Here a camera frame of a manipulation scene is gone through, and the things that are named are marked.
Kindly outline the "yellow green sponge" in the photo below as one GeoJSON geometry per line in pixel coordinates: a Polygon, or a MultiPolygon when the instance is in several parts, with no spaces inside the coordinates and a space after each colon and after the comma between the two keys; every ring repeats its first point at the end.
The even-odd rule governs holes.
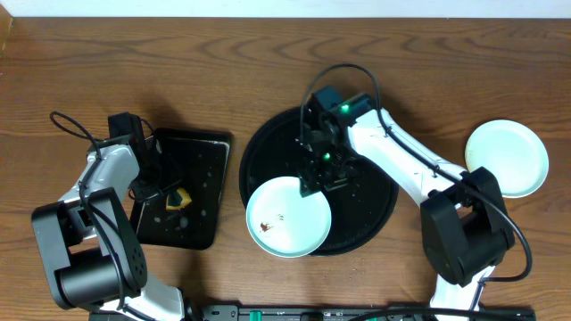
{"type": "Polygon", "coordinates": [[[192,202],[189,193],[183,187],[171,191],[166,198],[166,210],[182,210],[192,202]]]}

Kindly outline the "light blue plate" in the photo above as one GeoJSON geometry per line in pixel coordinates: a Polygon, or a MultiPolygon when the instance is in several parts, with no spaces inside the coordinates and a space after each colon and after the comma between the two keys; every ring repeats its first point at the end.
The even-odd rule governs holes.
{"type": "Polygon", "coordinates": [[[485,122],[468,138],[465,161],[470,171],[491,171],[505,198],[522,198],[536,192],[550,167],[547,149],[530,128],[513,120],[485,122]]]}
{"type": "Polygon", "coordinates": [[[246,225],[264,251],[280,258],[299,258],[314,252],[327,239],[332,212],[322,192],[303,196],[299,178],[277,177],[251,195],[246,225]]]}

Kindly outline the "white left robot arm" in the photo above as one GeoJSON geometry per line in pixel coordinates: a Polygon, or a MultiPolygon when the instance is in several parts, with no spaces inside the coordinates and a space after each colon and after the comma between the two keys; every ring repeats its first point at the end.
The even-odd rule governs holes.
{"type": "Polygon", "coordinates": [[[142,120],[108,119],[109,138],[87,139],[87,165],[57,202],[36,208],[31,224],[51,296],[61,309],[131,320],[182,320],[182,292],[149,274],[144,251],[122,206],[134,184],[158,176],[142,120]]]}

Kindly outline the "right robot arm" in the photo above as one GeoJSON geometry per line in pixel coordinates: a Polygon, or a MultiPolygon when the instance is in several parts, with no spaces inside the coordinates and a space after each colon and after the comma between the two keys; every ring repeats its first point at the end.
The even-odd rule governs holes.
{"type": "Polygon", "coordinates": [[[300,122],[301,145],[314,156],[300,175],[302,196],[347,185],[356,161],[376,165],[419,206],[423,249],[438,274],[431,307],[476,311],[518,234],[494,174],[440,158],[378,96],[343,100],[326,86],[302,104],[300,122]]]}

